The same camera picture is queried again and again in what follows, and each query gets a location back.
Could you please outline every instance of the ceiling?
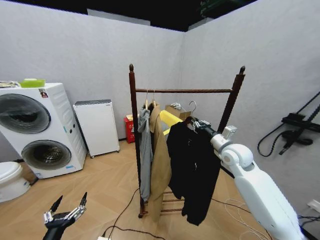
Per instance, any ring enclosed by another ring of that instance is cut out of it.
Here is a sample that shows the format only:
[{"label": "ceiling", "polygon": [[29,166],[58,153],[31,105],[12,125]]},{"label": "ceiling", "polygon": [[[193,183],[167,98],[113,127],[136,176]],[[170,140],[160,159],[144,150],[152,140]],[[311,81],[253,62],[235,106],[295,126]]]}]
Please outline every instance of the ceiling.
[{"label": "ceiling", "polygon": [[121,0],[62,1],[18,0],[14,2],[88,14],[87,9],[148,20],[151,26],[186,32],[204,18],[216,19],[256,0]]}]

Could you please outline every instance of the gray sweater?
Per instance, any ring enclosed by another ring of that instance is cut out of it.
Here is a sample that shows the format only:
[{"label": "gray sweater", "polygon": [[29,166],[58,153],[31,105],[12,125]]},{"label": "gray sweater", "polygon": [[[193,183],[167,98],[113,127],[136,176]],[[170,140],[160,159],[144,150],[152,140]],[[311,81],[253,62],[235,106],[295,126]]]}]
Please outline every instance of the gray sweater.
[{"label": "gray sweater", "polygon": [[141,154],[140,193],[144,201],[147,201],[150,195],[151,162],[154,158],[151,146],[149,118],[150,111],[145,108],[141,108],[138,117],[138,132],[141,133],[141,136],[139,138]]}]

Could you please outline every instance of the toilet lid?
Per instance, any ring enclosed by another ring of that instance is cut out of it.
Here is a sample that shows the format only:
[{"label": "toilet lid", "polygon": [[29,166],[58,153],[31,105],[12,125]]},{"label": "toilet lid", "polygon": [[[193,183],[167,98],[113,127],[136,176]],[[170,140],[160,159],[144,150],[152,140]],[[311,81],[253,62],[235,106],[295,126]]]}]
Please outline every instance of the toilet lid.
[{"label": "toilet lid", "polygon": [[13,174],[19,168],[19,166],[19,163],[14,161],[0,162],[0,179]]}]

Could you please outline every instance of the toilet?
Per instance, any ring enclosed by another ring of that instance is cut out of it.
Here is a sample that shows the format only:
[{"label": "toilet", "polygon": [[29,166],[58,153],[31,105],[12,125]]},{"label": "toilet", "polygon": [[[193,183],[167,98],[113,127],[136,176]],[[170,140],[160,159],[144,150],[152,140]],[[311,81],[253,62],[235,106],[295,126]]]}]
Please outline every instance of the toilet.
[{"label": "toilet", "polygon": [[0,203],[28,191],[30,183],[22,177],[22,167],[14,161],[0,162]]}]

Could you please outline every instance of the wooden clothing rack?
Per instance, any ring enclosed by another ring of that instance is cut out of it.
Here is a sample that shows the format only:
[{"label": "wooden clothing rack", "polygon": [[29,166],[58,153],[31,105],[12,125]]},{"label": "wooden clothing rack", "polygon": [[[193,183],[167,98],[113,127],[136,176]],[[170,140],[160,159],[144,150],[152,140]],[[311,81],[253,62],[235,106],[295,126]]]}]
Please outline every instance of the wooden clothing rack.
[{"label": "wooden clothing rack", "polygon": [[[245,78],[245,66],[240,68],[239,74],[235,76],[233,85],[231,89],[152,89],[150,92],[154,93],[180,93],[180,94],[211,94],[211,93],[229,93],[228,100],[226,102],[220,124],[218,127],[218,132],[222,131],[227,126],[229,117],[231,115],[232,109],[237,100],[238,93],[240,91],[242,82]],[[147,93],[150,89],[145,88],[136,88],[136,79],[134,73],[134,66],[130,64],[129,66],[129,83],[130,83],[130,94],[131,94],[131,107],[132,107],[132,116],[133,116],[133,127],[134,127],[134,138],[135,138],[135,154],[136,154],[136,166],[138,171],[138,181],[139,188],[141,185],[141,159],[140,159],[140,146],[139,146],[139,133],[138,133],[138,109],[137,109],[137,93]],[[222,167],[229,175],[231,174],[228,170]],[[164,194],[170,194],[171,191],[165,191]],[[183,199],[168,199],[163,200],[163,202],[178,202],[183,201]],[[162,209],[161,212],[176,212],[181,211],[182,209]],[[148,212],[145,211],[145,203],[140,195],[140,212],[138,214],[139,218],[142,218],[144,214]]]}]

